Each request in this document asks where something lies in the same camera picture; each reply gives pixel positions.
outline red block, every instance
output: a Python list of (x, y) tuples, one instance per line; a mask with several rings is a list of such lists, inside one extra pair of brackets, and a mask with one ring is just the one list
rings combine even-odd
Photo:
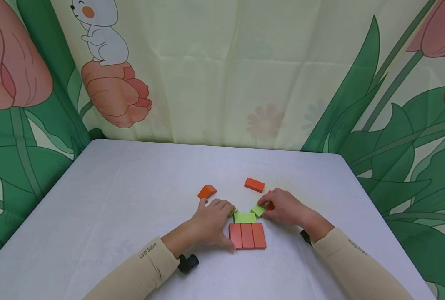
[(212, 185), (205, 185), (201, 189), (201, 192), (197, 194), (199, 199), (209, 199), (210, 196), (214, 195), (217, 192), (217, 189), (215, 189)]
[(242, 247), (243, 249), (254, 249), (254, 237), (251, 224), (241, 224)]
[(254, 237), (254, 248), (255, 249), (266, 249), (266, 237), (264, 237), (264, 229), (261, 223), (252, 223), (253, 237)]
[(247, 178), (246, 182), (244, 184), (245, 187), (248, 187), (249, 189), (255, 190), (256, 192), (263, 192), (264, 189), (264, 183), (261, 181), (254, 180), (252, 178)]
[(242, 249), (241, 224), (229, 224), (229, 239), (235, 244), (236, 250)]

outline beige sleeve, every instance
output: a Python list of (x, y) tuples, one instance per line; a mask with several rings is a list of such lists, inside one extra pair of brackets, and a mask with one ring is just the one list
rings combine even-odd
[(110, 272), (83, 300), (143, 300), (179, 265), (160, 237)]
[(314, 249), (353, 300), (412, 300), (396, 278), (339, 228), (314, 244)]

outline white rabbit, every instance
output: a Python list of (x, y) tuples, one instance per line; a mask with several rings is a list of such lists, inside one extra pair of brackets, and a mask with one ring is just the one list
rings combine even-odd
[(87, 30), (81, 38), (101, 66), (125, 63), (129, 50), (124, 39), (112, 26), (118, 22), (115, 0), (73, 0), (71, 9)]

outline fabric backdrop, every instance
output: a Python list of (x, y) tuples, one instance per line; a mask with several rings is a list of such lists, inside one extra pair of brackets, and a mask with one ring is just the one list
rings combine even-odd
[(94, 138), (333, 152), (445, 300), (445, 0), (81, 2), (0, 0), (0, 248)]

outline green block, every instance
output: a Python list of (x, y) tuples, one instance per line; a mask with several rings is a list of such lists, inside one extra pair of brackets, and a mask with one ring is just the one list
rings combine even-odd
[(255, 213), (257, 218), (260, 218), (263, 215), (263, 212), (266, 211), (266, 208), (263, 208), (262, 206), (255, 205), (252, 209), (252, 212)]
[(238, 208), (236, 207), (236, 209), (234, 209), (231, 214), (229, 214), (229, 218), (232, 217), (235, 213), (238, 212)]
[(258, 220), (255, 218), (254, 212), (248, 212), (248, 213), (241, 213), (236, 212), (234, 214), (234, 223), (236, 224), (242, 224), (242, 223), (257, 223)]

